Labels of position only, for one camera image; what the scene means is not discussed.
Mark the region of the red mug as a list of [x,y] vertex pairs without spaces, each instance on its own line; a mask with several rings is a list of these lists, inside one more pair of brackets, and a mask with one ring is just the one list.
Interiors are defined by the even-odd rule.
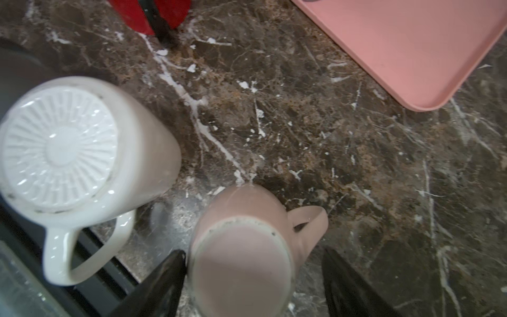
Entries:
[[191,0],[109,0],[129,28],[160,41],[169,37],[186,19]]

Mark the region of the pink mug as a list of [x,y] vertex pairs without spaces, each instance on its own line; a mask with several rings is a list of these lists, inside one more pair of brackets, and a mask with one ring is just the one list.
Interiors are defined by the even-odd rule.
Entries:
[[264,187],[232,186],[196,225],[187,274],[202,316],[281,316],[298,271],[325,235],[323,207],[286,210]]

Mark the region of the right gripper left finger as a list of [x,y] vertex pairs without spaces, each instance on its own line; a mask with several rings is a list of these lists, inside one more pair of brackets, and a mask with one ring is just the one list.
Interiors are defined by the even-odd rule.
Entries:
[[186,253],[172,251],[110,316],[175,316],[186,272]]

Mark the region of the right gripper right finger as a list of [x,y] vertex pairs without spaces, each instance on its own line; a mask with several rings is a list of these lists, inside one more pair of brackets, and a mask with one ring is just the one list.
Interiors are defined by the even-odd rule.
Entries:
[[324,293],[330,316],[400,316],[332,248],[322,257]]

